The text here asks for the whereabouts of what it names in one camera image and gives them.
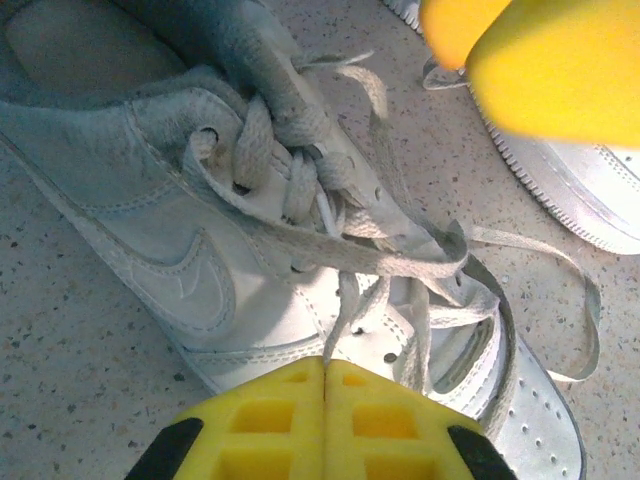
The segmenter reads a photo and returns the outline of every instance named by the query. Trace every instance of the sneaker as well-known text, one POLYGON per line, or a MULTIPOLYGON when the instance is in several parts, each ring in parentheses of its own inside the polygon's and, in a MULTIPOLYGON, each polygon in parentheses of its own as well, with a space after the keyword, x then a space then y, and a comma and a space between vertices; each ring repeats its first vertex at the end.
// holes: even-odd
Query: sneaker
MULTIPOLYGON (((412 208, 384 88, 357 59, 301 51, 252 0, 8 0, 0 18, 4 153, 213 393, 341 358, 478 419, 522 479, 584 477, 571 412, 498 282, 459 225, 412 208), (375 162, 334 121, 318 68, 366 87, 375 162)), ((586 280, 578 379, 598 357, 586 280)))
MULTIPOLYGON (((407 25, 422 34, 420 0, 383 0, 407 25)), ((429 88, 466 82, 425 67, 429 88)), ((632 200, 640 192, 640 152, 607 145, 577 145, 512 135, 485 124, 516 177, 553 217, 596 247, 614 253, 640 253, 640 212, 632 200)))

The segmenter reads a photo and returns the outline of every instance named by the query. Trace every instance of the speckled floor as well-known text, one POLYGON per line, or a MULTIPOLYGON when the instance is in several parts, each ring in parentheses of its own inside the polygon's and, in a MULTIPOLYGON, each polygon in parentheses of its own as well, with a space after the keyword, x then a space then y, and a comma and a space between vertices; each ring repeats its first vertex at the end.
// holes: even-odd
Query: speckled floor
MULTIPOLYGON (((395 145, 432 220, 548 241, 580 259, 603 292, 598 372, 561 386, 588 452, 589 478, 640 470, 640 258, 569 234, 513 178, 464 90, 426 93, 420 39, 375 0, 273 2, 299 42, 360 53, 389 86, 395 145)), ((323 75, 337 113, 365 144, 359 87, 323 75)), ((207 397, 141 303, 12 162, 0 161, 0 477, 122 478, 157 432, 207 397)), ((477 252, 502 279, 520 331, 548 367, 580 359, 582 290, 555 260, 477 252)))

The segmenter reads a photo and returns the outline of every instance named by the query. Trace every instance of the blurry yellow object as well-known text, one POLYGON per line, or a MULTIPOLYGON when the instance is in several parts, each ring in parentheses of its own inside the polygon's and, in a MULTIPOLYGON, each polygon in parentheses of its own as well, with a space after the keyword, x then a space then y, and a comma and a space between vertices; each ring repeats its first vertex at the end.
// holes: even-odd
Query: blurry yellow object
POLYGON ((438 64, 459 70, 509 0, 422 0, 420 25, 438 64))
POLYGON ((489 120, 522 135, 640 147, 639 0, 513 0, 501 13, 496 7, 493 23, 484 4, 424 0, 421 18, 425 32, 434 29, 426 38, 447 68, 459 68, 470 41, 490 24, 464 60, 489 120))

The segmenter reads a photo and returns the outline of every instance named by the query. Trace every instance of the shoelace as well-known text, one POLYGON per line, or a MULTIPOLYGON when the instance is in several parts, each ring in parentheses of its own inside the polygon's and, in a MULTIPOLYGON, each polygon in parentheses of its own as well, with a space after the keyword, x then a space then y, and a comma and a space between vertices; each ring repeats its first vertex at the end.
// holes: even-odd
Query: shoelace
MULTIPOLYGON (((264 100, 260 94, 254 95, 248 103, 244 128, 236 149, 229 157, 233 170, 232 182, 217 178, 215 169, 211 167, 217 134, 206 126, 191 135, 181 170, 176 170, 162 159, 159 159, 159 163, 195 198, 209 203, 208 199, 217 195, 226 201, 240 214, 241 226, 250 235, 285 249, 302 264, 319 264, 338 270, 340 311, 333 328, 325 337, 325 360, 331 358, 335 349, 339 348, 344 335, 375 329, 385 314, 398 315, 389 303, 391 277, 412 279, 412 318, 408 320, 415 332, 407 347, 400 382, 422 394, 432 391, 428 372, 432 328, 460 327, 484 320, 501 322, 509 350, 505 371, 494 401, 481 419, 488 435, 495 438, 506 418, 515 386, 515 327, 511 318, 505 318, 498 312, 498 298, 484 285, 462 273, 468 255, 465 236, 484 243, 533 249, 559 256, 574 266, 584 279, 585 307, 591 334, 589 360, 579 372, 567 375, 552 373, 556 379, 580 381, 597 366, 599 291, 587 274, 562 252, 542 242, 506 232, 479 227, 463 231, 453 225, 445 235, 450 242, 447 253, 438 255, 444 250, 437 244, 433 248, 433 241, 426 234, 432 227, 425 218, 413 211, 393 158, 387 134, 384 86, 371 72, 352 65, 361 58, 349 60, 338 56, 307 56, 293 63, 299 73, 331 66, 360 81, 365 87, 373 105, 370 135, 378 157, 378 162, 373 166, 386 179, 393 198, 400 198, 398 203, 404 208, 398 208, 395 213, 410 218, 408 221, 415 223, 416 231, 425 232, 423 243, 402 245, 388 233, 394 230, 394 219, 371 216, 371 205, 367 205, 363 196, 359 195, 352 175, 351 160, 344 154, 310 154, 313 144, 322 141, 330 129, 325 112, 319 109, 310 108, 298 118, 290 119, 287 125, 274 125, 264 100), (294 154, 291 155, 283 146, 294 154), (266 218, 242 195, 246 190, 261 187, 261 180, 265 178, 266 169, 274 157, 280 162, 280 171, 289 180, 283 218, 277 221, 266 218), (353 237, 368 238, 370 241, 364 245, 353 241, 353 237), (361 292, 357 273, 375 275, 378 280, 361 292), (450 291, 456 288, 458 295, 452 296, 450 291), (432 292, 447 300, 448 304, 430 304, 432 292)), ((490 342, 491 339, 484 345, 485 349, 490 342)), ((476 361, 482 360, 483 357, 479 355, 476 361)))

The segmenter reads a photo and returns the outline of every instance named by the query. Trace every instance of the eyelet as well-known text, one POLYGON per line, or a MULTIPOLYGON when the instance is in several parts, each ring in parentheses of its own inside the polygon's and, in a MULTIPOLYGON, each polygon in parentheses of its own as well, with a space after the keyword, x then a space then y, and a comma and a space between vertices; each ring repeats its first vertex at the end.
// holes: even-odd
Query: eyelet
POLYGON ((233 193, 241 197, 244 197, 245 195, 248 195, 249 193, 251 193, 251 189, 243 185, 240 185, 239 183, 233 182, 233 193))

